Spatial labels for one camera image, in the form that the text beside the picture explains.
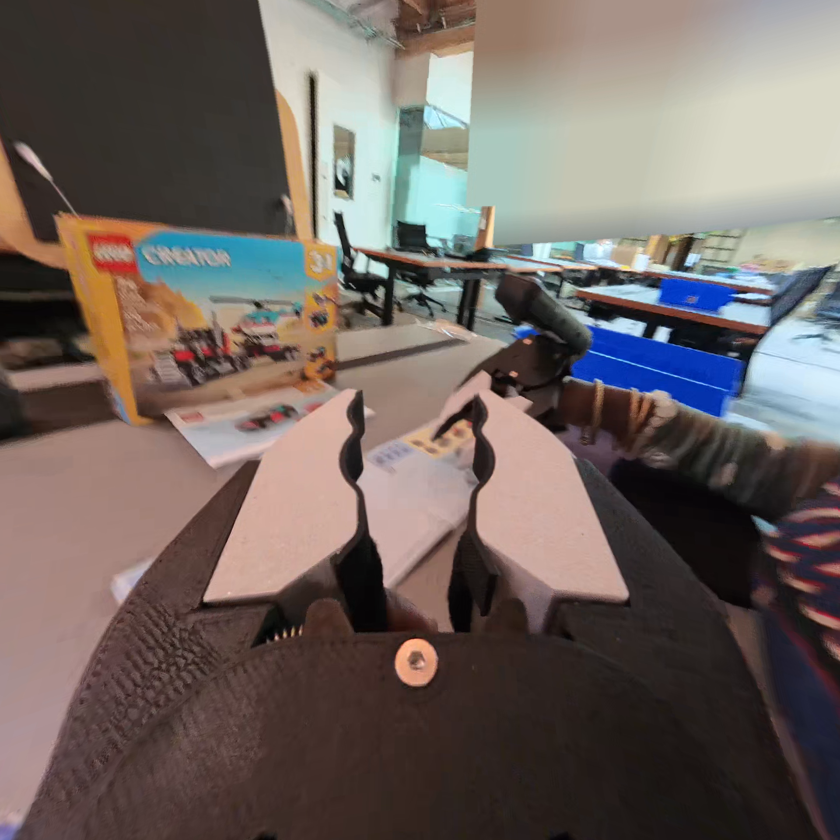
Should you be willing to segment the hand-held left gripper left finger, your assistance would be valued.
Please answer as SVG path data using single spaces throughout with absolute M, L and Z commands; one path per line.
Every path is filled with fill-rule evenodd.
M 358 633 L 387 628 L 361 441 L 363 393 L 349 389 L 294 423 L 263 454 L 203 594 L 206 608 L 268 609 L 268 634 L 301 634 L 334 600 Z

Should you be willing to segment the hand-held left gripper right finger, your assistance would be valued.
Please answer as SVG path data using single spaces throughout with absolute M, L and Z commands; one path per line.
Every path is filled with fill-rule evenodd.
M 476 486 L 448 587 L 453 630 L 468 632 L 509 598 L 523 605 L 530 632 L 544 632 L 561 603 L 627 606 L 627 583 L 571 451 L 492 392 L 475 394 L 456 418 L 471 422 Z

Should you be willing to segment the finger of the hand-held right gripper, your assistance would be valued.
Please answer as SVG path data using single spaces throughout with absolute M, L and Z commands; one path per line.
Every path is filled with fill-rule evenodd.
M 434 424 L 434 440 L 442 436 L 461 421 L 472 421 L 475 413 L 476 396 L 488 391 L 492 378 L 486 371 L 479 371 L 452 393 L 444 402 Z

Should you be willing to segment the clear plastic bag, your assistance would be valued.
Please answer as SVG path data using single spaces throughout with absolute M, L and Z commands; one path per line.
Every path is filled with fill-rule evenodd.
M 455 322 L 450 322 L 442 319 L 437 319 L 433 321 L 416 320 L 414 326 L 435 333 L 436 335 L 445 337 L 448 340 L 455 340 L 462 343 L 471 343 L 474 340 L 480 338 L 480 336 L 477 333 L 470 331 L 462 325 L 458 325 Z

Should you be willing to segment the car-cover instruction booklet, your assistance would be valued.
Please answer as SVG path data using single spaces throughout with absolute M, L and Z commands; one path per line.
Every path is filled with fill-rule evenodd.
M 363 470 L 361 438 L 375 411 L 361 391 L 307 381 L 257 397 L 176 408 L 167 418 L 213 468 L 260 460 L 257 484 L 344 491 Z

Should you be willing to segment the large blue plastic bin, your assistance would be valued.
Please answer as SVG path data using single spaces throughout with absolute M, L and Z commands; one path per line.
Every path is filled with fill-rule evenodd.
M 723 417 L 740 391 L 746 368 L 739 360 L 595 326 L 590 332 L 591 348 L 569 372 L 580 381 L 665 392 L 714 417 Z

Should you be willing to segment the step-page instruction booklet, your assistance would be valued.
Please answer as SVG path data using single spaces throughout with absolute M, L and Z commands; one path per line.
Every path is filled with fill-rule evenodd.
M 474 480 L 426 441 L 426 430 L 364 457 L 359 485 L 385 587 L 396 588 L 465 519 Z

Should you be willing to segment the brown office table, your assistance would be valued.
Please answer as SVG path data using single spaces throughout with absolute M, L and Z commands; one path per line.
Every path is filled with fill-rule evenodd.
M 482 282 L 493 276 L 512 272 L 513 268 L 504 262 L 486 262 L 467 259 L 449 259 L 430 255 L 411 254 L 392 249 L 356 248 L 356 253 L 369 261 L 387 268 L 384 302 L 381 307 L 381 326 L 390 327 L 395 309 L 395 282 L 399 275 L 419 275 L 435 280 L 441 277 L 454 278 L 461 284 L 456 323 L 472 330 L 476 320 L 476 309 Z
M 660 302 L 658 289 L 635 285 L 583 288 L 574 295 L 591 318 L 641 322 L 646 339 L 665 328 L 671 344 L 739 361 L 748 361 L 771 330 L 770 309 L 749 303 L 731 302 L 719 312 L 681 308 Z

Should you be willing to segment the black mesh cushion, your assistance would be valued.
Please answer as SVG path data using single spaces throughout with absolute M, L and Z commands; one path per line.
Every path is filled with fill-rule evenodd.
M 761 537 L 734 503 L 670 471 L 620 458 L 610 481 L 695 576 L 730 606 L 753 608 L 753 567 Z

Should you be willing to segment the small blue plastic bin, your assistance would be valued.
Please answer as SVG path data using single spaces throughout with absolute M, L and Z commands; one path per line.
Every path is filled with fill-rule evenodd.
M 719 314 L 734 302 L 737 294 L 735 289 L 718 283 L 666 277 L 659 284 L 658 304 L 669 308 Z

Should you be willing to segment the toy brick set box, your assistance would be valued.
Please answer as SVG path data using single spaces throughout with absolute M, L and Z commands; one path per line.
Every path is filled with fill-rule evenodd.
M 334 377 L 335 246 L 68 213 L 56 228 L 127 424 Z

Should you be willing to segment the wood-framed black board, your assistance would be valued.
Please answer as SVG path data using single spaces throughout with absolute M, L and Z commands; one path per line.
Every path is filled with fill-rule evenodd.
M 2 248 L 54 216 L 312 238 L 297 122 L 257 1 L 1 3 Z

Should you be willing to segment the logo wall window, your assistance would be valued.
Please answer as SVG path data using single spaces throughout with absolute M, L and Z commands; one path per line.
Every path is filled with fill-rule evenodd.
M 355 134 L 335 124 L 332 128 L 332 189 L 334 196 L 354 199 Z

